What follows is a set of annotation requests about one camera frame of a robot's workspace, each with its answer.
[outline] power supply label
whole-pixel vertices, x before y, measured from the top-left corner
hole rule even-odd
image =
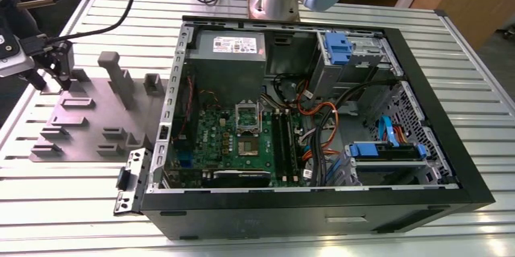
[[[257,53],[256,38],[216,37],[212,51],[217,53]]]

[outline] expansion slot bracket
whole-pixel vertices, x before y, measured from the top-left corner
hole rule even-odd
[[[121,167],[116,187],[118,195],[114,204],[114,216],[141,215],[140,207],[146,186],[148,168],[152,153],[148,149],[133,150],[126,165]]]

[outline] aluminum table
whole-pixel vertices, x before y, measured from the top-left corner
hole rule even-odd
[[[126,0],[81,0],[62,34],[113,24]],[[76,67],[90,77],[101,51],[117,51],[132,78],[166,78],[184,14],[246,17],[246,0],[134,0],[121,27],[76,39]],[[444,16],[428,10],[336,5],[300,9],[301,21],[397,28],[412,49],[496,203],[406,232],[252,240],[169,241],[145,217],[112,216],[122,163],[31,163],[29,150],[54,95],[26,89],[0,130],[0,252],[112,256],[515,255],[515,105]]]

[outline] open computer tower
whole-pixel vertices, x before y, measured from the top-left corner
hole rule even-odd
[[[398,30],[184,17],[114,215],[172,240],[405,232],[493,202]]]

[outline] motherboard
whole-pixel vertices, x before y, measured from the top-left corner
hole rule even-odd
[[[180,167],[169,171],[170,183],[202,188],[214,174],[224,173],[226,177],[232,172],[238,176],[244,172],[253,174],[254,179],[268,179],[269,187],[302,186],[293,133],[300,121],[296,114],[258,112],[253,117],[252,112],[241,110],[236,119],[234,110],[201,110],[194,149],[177,151]],[[241,132],[240,127],[252,125],[258,126],[258,132]]]

